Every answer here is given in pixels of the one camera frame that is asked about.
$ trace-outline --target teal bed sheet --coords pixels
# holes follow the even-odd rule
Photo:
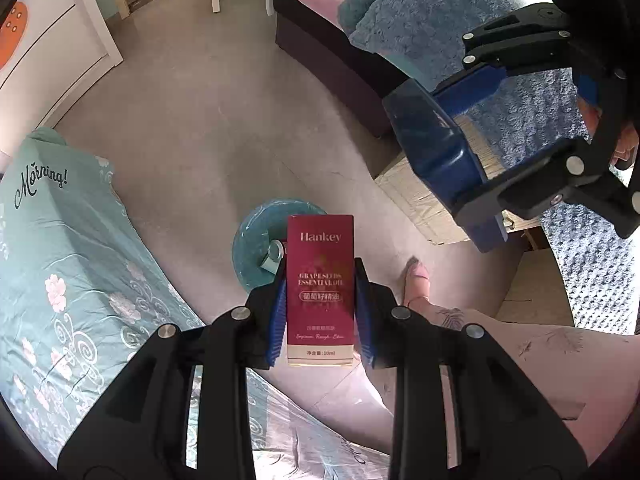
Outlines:
[[[150,334],[166,322],[202,326],[130,224],[112,176],[108,160],[40,128],[0,182],[0,394],[54,466]],[[257,478],[386,478],[387,455],[347,442],[252,370],[247,391]]]

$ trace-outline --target orange decoration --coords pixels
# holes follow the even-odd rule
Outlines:
[[[11,59],[27,28],[27,6],[17,2],[0,28],[0,70]]]

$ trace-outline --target person's leg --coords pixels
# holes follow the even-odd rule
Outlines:
[[[504,323],[477,310],[433,305],[428,297],[427,270],[414,264],[407,272],[406,306],[446,328],[483,326],[565,420],[590,463],[607,447],[639,393],[640,336]],[[391,375],[375,372],[370,378],[392,410]]]

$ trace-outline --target red box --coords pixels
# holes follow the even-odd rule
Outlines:
[[[290,216],[287,230],[287,359],[351,365],[353,216]]]

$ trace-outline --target pink slipper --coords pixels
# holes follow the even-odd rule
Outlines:
[[[429,300],[429,273],[422,262],[411,264],[406,271],[406,280],[404,282],[404,306],[416,298],[424,298]]]

